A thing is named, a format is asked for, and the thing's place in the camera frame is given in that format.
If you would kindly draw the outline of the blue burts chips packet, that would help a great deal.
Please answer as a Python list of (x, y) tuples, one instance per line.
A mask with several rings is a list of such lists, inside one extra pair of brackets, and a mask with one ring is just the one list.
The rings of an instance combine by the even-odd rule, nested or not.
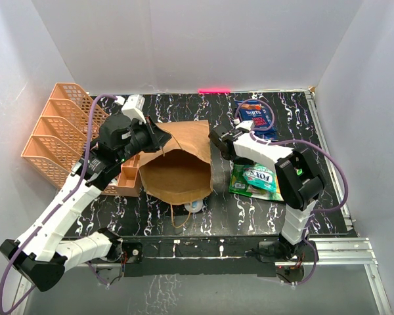
[(262, 100), (235, 100), (234, 116), (239, 121), (253, 121), (253, 132), (263, 140), (276, 140), (275, 116), (272, 108)]

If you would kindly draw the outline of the teal foxs candy bag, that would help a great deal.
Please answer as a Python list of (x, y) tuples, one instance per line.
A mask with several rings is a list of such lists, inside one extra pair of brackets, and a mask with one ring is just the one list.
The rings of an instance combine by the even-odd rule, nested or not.
[(256, 188), (268, 192), (278, 191), (275, 173), (263, 165), (245, 165), (242, 175), (248, 184)]

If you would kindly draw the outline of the green snack packet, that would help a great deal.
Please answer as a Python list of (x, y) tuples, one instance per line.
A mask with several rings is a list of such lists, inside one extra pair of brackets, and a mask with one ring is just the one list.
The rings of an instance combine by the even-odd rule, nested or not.
[(234, 164), (229, 184), (230, 193), (267, 201), (283, 201), (279, 186), (277, 192), (268, 192), (248, 184), (242, 175), (244, 166)]

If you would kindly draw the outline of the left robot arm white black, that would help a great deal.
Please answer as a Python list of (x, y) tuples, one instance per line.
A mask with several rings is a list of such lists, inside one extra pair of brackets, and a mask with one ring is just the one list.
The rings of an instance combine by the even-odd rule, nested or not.
[(171, 139), (150, 117), (109, 116), (98, 136), (88, 140), (66, 182), (41, 216), (16, 240), (5, 240), (0, 252), (11, 266), (41, 292), (54, 287), (65, 272), (93, 259), (121, 259), (122, 240), (107, 228), (76, 241), (64, 241), (89, 204), (121, 173), (135, 155), (155, 153)]

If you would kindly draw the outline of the brown paper bag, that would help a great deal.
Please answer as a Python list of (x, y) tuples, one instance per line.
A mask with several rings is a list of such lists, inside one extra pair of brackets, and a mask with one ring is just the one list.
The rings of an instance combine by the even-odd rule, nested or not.
[(158, 123), (171, 139), (156, 153), (140, 153), (139, 173), (144, 191), (170, 205), (192, 207), (213, 191), (209, 121)]

